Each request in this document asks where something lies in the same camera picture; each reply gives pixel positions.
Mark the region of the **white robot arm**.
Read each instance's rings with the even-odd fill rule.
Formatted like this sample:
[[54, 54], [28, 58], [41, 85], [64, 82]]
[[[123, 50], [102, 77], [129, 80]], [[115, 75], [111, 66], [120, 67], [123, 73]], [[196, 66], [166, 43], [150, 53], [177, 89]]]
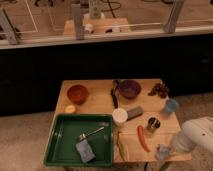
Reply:
[[213, 117], [185, 121], [171, 142], [171, 148], [182, 154], [190, 153], [196, 146], [213, 154]]

